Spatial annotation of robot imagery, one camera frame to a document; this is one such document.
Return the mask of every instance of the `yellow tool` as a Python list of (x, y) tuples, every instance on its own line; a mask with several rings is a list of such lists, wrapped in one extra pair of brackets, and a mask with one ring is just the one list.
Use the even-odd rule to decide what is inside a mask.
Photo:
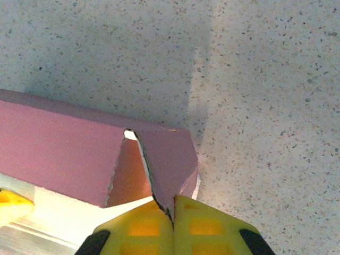
[(154, 201), (100, 226), (75, 255), (275, 255), (252, 225), (178, 195), (175, 220)]
[(31, 213), (33, 210), (32, 201), (0, 188), (0, 227)]

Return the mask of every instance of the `pink cardboard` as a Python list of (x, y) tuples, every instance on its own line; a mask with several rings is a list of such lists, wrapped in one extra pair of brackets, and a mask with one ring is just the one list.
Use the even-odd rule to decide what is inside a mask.
[(173, 215), (174, 196), (196, 187), (197, 156), (188, 131), (164, 125), (0, 89), (0, 173), (103, 208), (147, 197), (126, 129), (142, 144), (152, 195)]

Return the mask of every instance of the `speckled countertop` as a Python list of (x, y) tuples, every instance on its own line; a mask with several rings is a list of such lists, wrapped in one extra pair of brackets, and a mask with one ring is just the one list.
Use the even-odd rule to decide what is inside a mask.
[(0, 8), (1, 88), (186, 128), (200, 201), (277, 254), (340, 254), (339, 1)]

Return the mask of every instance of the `countertop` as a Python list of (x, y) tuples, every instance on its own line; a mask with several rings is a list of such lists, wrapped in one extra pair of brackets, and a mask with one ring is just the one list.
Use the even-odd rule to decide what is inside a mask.
[(277, 254), (340, 254), (338, 1), (4, 0), (0, 15), (0, 88), (188, 129), (199, 201)]

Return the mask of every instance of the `pink foam board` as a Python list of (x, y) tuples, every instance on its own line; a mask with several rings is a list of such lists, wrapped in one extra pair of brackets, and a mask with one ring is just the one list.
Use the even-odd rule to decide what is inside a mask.
[(100, 207), (146, 197), (126, 129), (148, 159), (152, 195), (173, 215), (174, 196), (196, 187), (197, 157), (188, 131), (164, 125), (0, 89), (0, 173)]

